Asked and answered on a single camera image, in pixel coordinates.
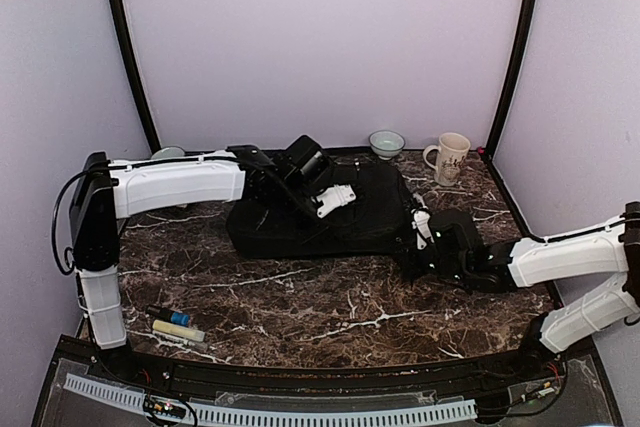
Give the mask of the white mug with print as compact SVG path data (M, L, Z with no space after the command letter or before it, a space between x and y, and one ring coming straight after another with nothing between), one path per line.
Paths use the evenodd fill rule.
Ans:
M458 182L463 164L471 149L470 140L454 132L443 133L438 143L422 152L425 164L433 171L434 181L445 187Z

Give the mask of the black frame post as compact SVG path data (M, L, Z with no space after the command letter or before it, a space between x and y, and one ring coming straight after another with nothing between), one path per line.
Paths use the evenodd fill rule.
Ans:
M507 117L515 94L533 21L536 0L521 0L513 45L503 86L497 103L489 136L484 147L485 157L492 162L506 126Z
M108 1L121 59L133 97L137 116L140 121L147 146L151 153L155 153L161 148L161 142L152 119L151 109L144 90L142 77L139 72L127 21L124 0Z

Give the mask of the black front table rail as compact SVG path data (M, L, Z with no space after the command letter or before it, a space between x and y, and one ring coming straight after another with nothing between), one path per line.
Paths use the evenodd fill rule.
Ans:
M122 352L101 353L89 341L63 335L49 362L51 382L70 363L83 373L103 380L180 396L210 398L217 392L263 394L278 397L363 397L432 392L439 398L480 397L492 403L506 400L519 384L530 389L547 385L562 389L565 360L538 365L517 363L514 352L435 363L387 367L348 367L332 361L326 367L257 367L222 363L208 351L167 346L159 337L148 345Z

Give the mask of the celadon bowl at back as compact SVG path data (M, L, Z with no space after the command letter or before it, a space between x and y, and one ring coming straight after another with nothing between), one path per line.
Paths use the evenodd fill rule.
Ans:
M369 145L377 157L388 161L402 152L405 147L405 139L394 131L380 130L369 136Z

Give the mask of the left black frame post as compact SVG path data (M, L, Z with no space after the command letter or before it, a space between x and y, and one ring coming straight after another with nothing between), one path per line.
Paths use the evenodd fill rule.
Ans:
M147 146L151 153L155 153L161 148L161 142L152 119L151 109L144 90L142 77L139 72L127 21L124 0L108 1L121 59L133 97L137 116L140 121Z

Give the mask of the black and blue marker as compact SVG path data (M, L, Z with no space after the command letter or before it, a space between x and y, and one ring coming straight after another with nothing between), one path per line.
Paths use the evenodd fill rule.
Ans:
M182 327L188 327L190 323L189 315L165 307L149 305L146 307L145 312L156 320L161 320Z

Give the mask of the black student bag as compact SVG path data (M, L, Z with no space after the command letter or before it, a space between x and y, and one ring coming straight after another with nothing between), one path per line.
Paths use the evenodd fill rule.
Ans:
M235 203L226 221L233 247L253 259L392 255L410 232L411 211L424 207L389 164L339 164L331 184L350 184L357 199L324 219L254 200Z

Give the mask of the small circuit board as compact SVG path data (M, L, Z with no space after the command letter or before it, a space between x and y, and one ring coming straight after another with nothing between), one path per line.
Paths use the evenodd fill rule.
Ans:
M187 410L184 407L176 405L172 401L156 397L145 397L142 409L144 413L155 419L178 421L184 419L187 415Z

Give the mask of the right black frame post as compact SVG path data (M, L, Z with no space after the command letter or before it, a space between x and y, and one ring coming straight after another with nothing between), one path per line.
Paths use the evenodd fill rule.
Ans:
M515 94L533 21L536 0L521 0L513 45L503 86L497 103L489 136L484 147L485 157L492 162L506 126L507 117Z

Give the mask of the celadon bowl on tile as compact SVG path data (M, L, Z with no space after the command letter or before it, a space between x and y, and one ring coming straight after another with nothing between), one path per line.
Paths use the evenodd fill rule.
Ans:
M168 146L159 149L154 152L150 159L151 160L166 160L166 159L176 159L183 158L186 156L185 151L178 146Z

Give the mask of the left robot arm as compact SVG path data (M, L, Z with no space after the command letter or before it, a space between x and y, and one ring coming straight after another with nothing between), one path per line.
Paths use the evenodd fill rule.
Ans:
M74 192L68 211L71 244L53 254L60 272L79 280L93 340L104 351L103 368L120 383L141 374L140 359L125 348L119 221L183 204L256 200L325 227L334 211L357 198L352 182L330 181L332 172L332 160L310 139L304 139L298 158L268 155L253 145L139 161L91 154L62 188Z

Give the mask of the clear pen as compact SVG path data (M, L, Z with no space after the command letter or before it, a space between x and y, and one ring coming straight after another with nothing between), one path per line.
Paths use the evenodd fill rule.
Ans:
M194 342L188 339L182 339L179 337L171 337L171 336L160 336L159 340L161 343L166 344L167 346L181 348L181 349L192 349L196 351L207 351L207 346L202 342Z

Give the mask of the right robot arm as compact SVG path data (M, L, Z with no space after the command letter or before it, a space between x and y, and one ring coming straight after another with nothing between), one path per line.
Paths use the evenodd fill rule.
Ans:
M431 274L471 292L505 293L548 281L609 274L572 303L529 324L510 360L521 381L549 360L611 324L639 316L639 205L631 202L608 221L556 237L523 237L486 245L470 214L456 209L409 212L415 236L406 276Z

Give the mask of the yellow highlighter pen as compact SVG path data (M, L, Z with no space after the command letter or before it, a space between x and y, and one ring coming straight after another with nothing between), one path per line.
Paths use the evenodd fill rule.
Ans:
M152 328L154 331L168 334L175 337L180 337L193 342L203 342L205 338L205 333L201 330L185 327L181 325L176 325L170 322L165 322L162 320L155 320L152 324Z

